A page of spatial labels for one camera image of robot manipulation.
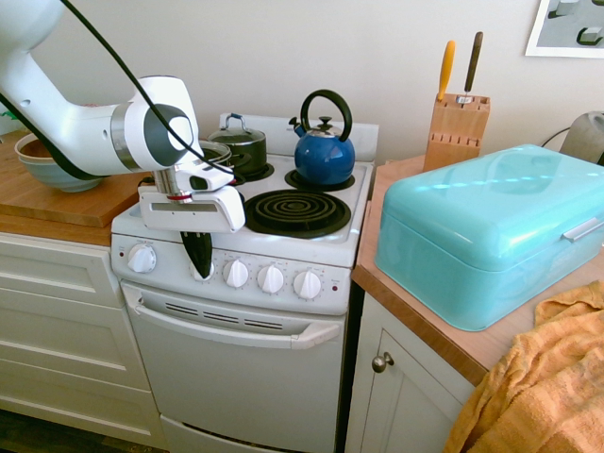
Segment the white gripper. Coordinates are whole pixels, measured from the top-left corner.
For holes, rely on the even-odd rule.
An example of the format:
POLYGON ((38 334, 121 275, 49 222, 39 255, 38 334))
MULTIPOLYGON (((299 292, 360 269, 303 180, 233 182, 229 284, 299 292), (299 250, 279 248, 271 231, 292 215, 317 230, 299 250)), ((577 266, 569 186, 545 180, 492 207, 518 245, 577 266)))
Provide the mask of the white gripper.
POLYGON ((150 229, 181 231, 185 251, 202 278, 211 273, 210 233, 234 233, 245 224, 243 201, 234 187, 193 193, 184 203, 171 200, 155 186, 140 187, 139 196, 144 224, 150 229))

